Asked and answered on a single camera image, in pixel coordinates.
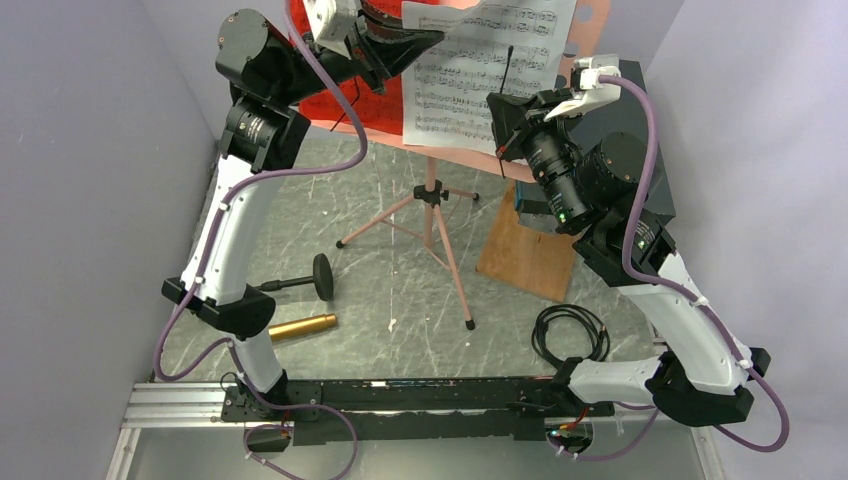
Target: sheet music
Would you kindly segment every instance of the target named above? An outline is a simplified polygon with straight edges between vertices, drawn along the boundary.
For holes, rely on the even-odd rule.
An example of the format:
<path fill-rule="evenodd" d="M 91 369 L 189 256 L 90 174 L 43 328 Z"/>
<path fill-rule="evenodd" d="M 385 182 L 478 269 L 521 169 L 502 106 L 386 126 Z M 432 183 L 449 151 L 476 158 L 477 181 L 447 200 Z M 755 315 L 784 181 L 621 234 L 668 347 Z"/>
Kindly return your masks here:
<path fill-rule="evenodd" d="M 458 10 L 403 3 L 404 28 L 442 30 L 446 38 L 402 75 L 403 142 L 493 154 L 486 96 L 529 97 L 552 88 L 576 0 L 484 0 Z"/>

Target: tripod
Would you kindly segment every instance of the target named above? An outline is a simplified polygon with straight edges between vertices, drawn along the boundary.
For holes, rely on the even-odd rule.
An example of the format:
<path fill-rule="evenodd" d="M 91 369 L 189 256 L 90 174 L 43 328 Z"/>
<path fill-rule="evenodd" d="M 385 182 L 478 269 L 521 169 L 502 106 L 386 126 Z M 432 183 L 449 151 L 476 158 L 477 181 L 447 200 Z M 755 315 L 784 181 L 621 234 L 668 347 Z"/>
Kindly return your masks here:
<path fill-rule="evenodd" d="M 448 215 L 447 220 L 445 220 L 444 216 L 442 215 L 441 202 L 442 200 L 447 200 L 450 194 L 470 198 L 475 202 L 480 200 L 480 194 L 478 193 L 466 192 L 452 187 L 443 187 L 442 182 L 436 179 L 436 159 L 428 157 L 426 183 L 424 185 L 418 185 L 414 187 L 412 189 L 411 195 L 408 195 L 403 200 L 392 205 L 391 207 L 383 211 L 383 213 L 374 217 L 370 222 L 366 223 L 350 235 L 336 242 L 336 247 L 344 248 L 345 245 L 350 243 L 353 239 L 367 232 L 371 229 L 371 227 L 377 225 L 378 223 L 383 223 L 396 230 L 408 233 L 413 237 L 420 238 L 424 243 L 424 249 L 427 250 L 430 255 L 432 255 L 433 258 L 435 258 L 436 261 L 439 262 L 442 267 L 444 267 L 446 270 L 450 270 L 451 274 L 453 274 L 453 281 L 456 284 L 456 290 L 459 294 L 459 302 L 462 304 L 462 311 L 465 314 L 465 328 L 469 330 L 474 330 L 474 319 L 471 317 L 471 310 L 468 308 L 468 301 L 465 299 L 465 290 L 462 288 L 462 280 L 459 278 L 459 268 L 457 267 L 456 259 L 453 256 L 453 249 L 451 248 L 450 239 L 448 238 L 448 228 L 446 225 L 447 221 L 450 220 L 451 216 L 453 216 L 453 212 L 456 210 L 456 205 L 454 205 L 454 208 Z M 400 225 L 397 225 L 387 220 L 395 212 L 412 203 L 413 200 L 422 200 L 425 204 L 423 235 L 413 232 L 412 230 L 401 227 Z M 442 259 L 439 258 L 439 256 L 436 255 L 432 250 L 434 244 L 434 218 L 436 220 L 436 225 L 439 228 L 439 234 L 441 235 L 442 243 L 445 245 L 445 256 L 448 259 L 447 263 L 442 261 Z"/>

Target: black disc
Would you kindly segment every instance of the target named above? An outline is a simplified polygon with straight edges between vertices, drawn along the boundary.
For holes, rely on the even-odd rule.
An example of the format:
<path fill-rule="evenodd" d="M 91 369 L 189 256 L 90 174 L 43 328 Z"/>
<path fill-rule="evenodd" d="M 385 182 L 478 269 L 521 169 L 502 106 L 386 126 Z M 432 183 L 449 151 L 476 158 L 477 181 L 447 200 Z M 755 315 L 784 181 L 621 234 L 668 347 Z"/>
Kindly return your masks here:
<path fill-rule="evenodd" d="M 333 300 L 333 269 L 330 261 L 323 253 L 312 259 L 312 278 L 315 280 L 315 291 L 318 298 L 325 302 Z"/>

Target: coiled black cable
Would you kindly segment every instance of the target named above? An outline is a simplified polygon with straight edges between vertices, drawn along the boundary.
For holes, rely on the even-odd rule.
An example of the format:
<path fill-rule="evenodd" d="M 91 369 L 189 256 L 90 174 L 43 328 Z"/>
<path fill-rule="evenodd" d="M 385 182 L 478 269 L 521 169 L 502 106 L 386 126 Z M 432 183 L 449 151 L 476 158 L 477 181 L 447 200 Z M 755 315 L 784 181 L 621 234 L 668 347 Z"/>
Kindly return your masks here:
<path fill-rule="evenodd" d="M 533 327 L 533 334 L 530 337 L 530 343 L 533 345 L 533 350 L 545 359 L 554 368 L 559 369 L 564 363 L 563 360 L 557 358 L 550 350 L 548 350 L 545 338 L 548 334 L 548 326 L 550 323 L 559 318 L 571 318 L 580 322 L 580 325 L 586 329 L 589 335 L 589 341 L 592 343 L 592 352 L 584 357 L 586 360 L 594 360 L 603 362 L 609 355 L 610 338 L 606 325 L 598 318 L 597 315 L 579 305 L 553 305 L 539 313 L 536 317 L 536 325 Z"/>

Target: paper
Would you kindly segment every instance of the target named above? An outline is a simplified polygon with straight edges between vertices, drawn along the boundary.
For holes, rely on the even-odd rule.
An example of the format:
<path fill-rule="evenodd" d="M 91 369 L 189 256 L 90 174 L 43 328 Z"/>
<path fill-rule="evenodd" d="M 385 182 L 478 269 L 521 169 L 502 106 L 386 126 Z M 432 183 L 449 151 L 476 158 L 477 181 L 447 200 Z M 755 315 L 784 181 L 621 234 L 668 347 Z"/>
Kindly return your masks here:
<path fill-rule="evenodd" d="M 303 0 L 287 0 L 291 2 L 292 19 L 300 33 L 309 31 L 309 20 L 303 8 Z M 421 3 L 436 4 L 438 0 L 416 0 Z M 370 0 L 369 3 L 393 16 L 400 16 L 401 0 Z M 349 102 L 356 99 L 356 87 L 359 87 L 359 100 L 353 109 L 359 115 L 362 123 L 375 130 L 400 135 L 403 132 L 403 96 L 400 78 L 386 81 L 386 93 L 377 95 L 361 79 L 348 80 L 341 85 L 342 93 Z M 344 111 L 330 92 L 324 91 L 300 102 L 300 113 L 312 120 L 338 120 Z M 343 123 L 350 123 L 345 116 Z"/>
<path fill-rule="evenodd" d="M 403 142 L 492 154 L 486 96 L 529 97 L 553 88 L 576 0 L 484 1 L 473 8 L 403 4 L 404 28 L 447 36 L 402 75 Z"/>

